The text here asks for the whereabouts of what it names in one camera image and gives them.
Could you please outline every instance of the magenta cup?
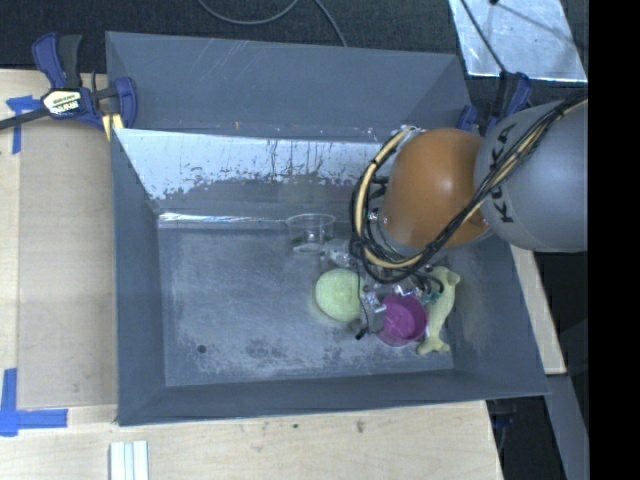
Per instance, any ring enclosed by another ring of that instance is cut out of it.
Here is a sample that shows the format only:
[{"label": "magenta cup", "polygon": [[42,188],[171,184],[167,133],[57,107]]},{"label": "magenta cup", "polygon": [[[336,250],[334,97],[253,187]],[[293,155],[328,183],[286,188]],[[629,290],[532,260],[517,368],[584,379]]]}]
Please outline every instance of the magenta cup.
[{"label": "magenta cup", "polygon": [[387,310],[382,331],[377,334],[380,341],[391,347],[404,347],[424,335],[427,313],[417,298],[387,295],[382,303]]}]

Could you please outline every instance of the black wire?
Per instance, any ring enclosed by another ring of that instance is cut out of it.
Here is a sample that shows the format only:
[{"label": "black wire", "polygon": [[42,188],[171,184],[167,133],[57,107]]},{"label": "black wire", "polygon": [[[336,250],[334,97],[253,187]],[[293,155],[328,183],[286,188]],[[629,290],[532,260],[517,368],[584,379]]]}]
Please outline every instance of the black wire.
[{"label": "black wire", "polygon": [[489,40],[486,38],[486,36],[484,35],[484,33],[482,32],[482,29],[480,28],[480,25],[478,24],[478,22],[476,21],[475,16],[473,15],[473,13],[471,12],[471,9],[469,8],[469,5],[467,4],[466,0],[460,0],[460,2],[462,3],[462,6],[464,7],[464,10],[467,11],[467,15],[469,16],[469,19],[471,20],[471,23],[473,23],[473,26],[475,27],[476,31],[478,32],[478,35],[480,36],[480,39],[482,39],[482,42],[485,44],[485,46],[487,47],[487,50],[489,50],[489,53],[491,54],[491,56],[493,57],[493,60],[496,61],[496,64],[500,67],[500,69],[502,71],[505,71],[507,73],[509,73],[509,71],[507,70],[507,68],[505,67],[505,65],[502,63],[502,61],[500,60],[500,58],[498,57],[498,54],[495,52],[495,50],[491,47],[491,44],[489,44]]}]

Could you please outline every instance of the black carpet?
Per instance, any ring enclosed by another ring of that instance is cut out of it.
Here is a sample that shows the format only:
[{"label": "black carpet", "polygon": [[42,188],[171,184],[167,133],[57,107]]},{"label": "black carpet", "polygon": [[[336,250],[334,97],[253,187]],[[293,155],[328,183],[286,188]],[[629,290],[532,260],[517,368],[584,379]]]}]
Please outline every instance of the black carpet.
[{"label": "black carpet", "polygon": [[[290,0],[205,1],[227,16],[257,20],[282,10]],[[458,53],[447,0],[321,1],[349,46]],[[561,0],[561,3],[588,73],[589,0]],[[56,31],[84,36],[79,52],[81,71],[105,72],[107,30],[340,44],[336,32],[312,0],[300,0],[282,19],[259,27],[224,23],[204,12],[196,0],[0,0],[0,67],[35,69],[31,44],[42,34]],[[485,108],[495,95],[497,80],[469,77],[468,87],[474,104]],[[576,84],[536,81],[531,102],[539,105],[563,98],[575,87]],[[586,317],[586,255],[537,255],[537,260],[554,318],[561,331],[568,329]],[[576,383],[588,422],[588,376],[585,379],[582,374]],[[505,478],[563,479],[542,399],[501,404],[502,412],[512,413],[512,417],[507,417],[511,423],[506,427],[503,443]],[[496,435],[500,441],[500,429]]]}]

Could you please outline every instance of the transparent container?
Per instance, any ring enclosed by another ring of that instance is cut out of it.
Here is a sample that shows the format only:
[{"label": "transparent container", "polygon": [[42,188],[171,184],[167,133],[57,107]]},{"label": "transparent container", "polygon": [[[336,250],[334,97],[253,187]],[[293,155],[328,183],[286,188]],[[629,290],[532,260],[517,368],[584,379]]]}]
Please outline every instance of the transparent container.
[{"label": "transparent container", "polygon": [[286,220],[294,252],[320,254],[333,239],[336,218],[327,213],[303,213]]}]

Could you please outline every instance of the sticker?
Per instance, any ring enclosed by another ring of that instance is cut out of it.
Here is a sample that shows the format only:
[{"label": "sticker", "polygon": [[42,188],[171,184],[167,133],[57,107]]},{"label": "sticker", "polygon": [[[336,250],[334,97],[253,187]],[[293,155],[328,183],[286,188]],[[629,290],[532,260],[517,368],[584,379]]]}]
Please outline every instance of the sticker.
[{"label": "sticker", "polygon": [[79,113],[84,110],[79,91],[52,91],[42,99],[42,104],[53,115]]}]

